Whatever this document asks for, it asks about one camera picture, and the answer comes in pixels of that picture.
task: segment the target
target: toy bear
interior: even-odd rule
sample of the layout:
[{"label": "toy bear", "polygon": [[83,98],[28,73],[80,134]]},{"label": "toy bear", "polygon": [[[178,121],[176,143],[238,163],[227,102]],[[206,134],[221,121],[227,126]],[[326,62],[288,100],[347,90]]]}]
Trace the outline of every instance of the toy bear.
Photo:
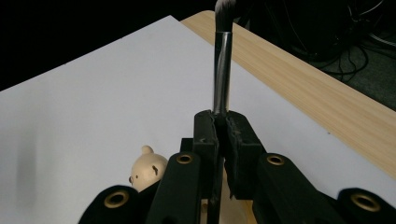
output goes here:
[{"label": "toy bear", "polygon": [[142,155],[134,162],[129,182],[132,188],[141,192],[163,178],[168,160],[155,154],[151,147],[143,146]]}]

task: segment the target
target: wooden table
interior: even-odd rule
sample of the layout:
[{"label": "wooden table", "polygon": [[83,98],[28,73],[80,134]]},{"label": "wooden table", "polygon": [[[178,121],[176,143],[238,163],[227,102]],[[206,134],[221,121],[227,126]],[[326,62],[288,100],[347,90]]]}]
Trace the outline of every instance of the wooden table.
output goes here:
[{"label": "wooden table", "polygon": [[[214,45],[214,12],[182,21]],[[233,60],[396,178],[396,112],[235,24]]]}]

